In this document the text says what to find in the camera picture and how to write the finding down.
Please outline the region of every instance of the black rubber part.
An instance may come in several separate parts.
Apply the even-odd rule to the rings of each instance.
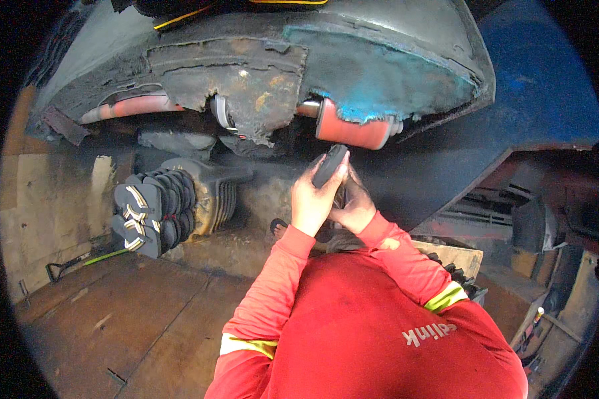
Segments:
[[[326,154],[326,159],[319,166],[319,170],[313,176],[313,186],[317,188],[323,187],[328,179],[331,178],[337,166],[342,163],[343,157],[346,155],[348,148],[343,144],[335,144]]]
[[[288,227],[288,223],[286,223],[282,219],[273,219],[271,222],[271,234],[275,234],[275,227],[277,225],[282,225],[283,227]]]

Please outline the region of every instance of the person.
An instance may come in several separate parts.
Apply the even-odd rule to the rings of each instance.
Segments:
[[[224,326],[206,398],[526,397],[486,311],[375,209],[349,154],[314,187],[322,160],[295,181],[291,224]],[[327,218],[365,247],[309,259]]]

